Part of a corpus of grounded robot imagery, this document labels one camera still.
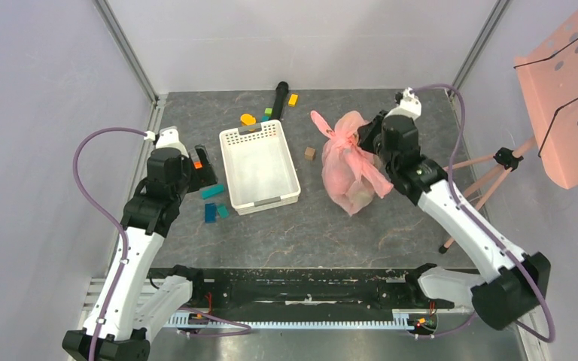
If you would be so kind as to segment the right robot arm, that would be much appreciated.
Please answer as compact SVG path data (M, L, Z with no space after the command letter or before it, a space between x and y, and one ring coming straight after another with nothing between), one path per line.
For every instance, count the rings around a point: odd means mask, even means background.
M502 330L536 307L549 329L546 305L550 261L532 255L502 236L455 189L447 172L421 153L411 117L380 112L358 131L362 150L379 156L394 188L435 219L461 246L477 273L450 271L427 263L406 277L407 302L423 307L444 300L474 310L492 329Z

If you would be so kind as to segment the pink plastic bag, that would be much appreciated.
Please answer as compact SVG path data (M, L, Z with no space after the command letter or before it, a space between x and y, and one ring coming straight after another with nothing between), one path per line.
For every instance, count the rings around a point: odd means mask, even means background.
M383 199L393 190L392 183L378 170L376 155L359 146L359 128L368 124L359 112L344 114L335 126L317 111L311 111L310 117L327 137L321 155L324 188L347 215L355 215L375 196Z

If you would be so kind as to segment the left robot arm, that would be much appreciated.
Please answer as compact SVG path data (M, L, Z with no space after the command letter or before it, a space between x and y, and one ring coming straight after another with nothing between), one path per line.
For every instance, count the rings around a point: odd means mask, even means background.
M153 150L147 175L125 204L120 244L113 267L82 329L68 331L62 348L76 360L146 360L155 336L184 303L200 305L206 286L202 272L177 265L143 304L138 304L148 272L188 193L215 185L218 178L206 148L194 147L201 167L178 147Z

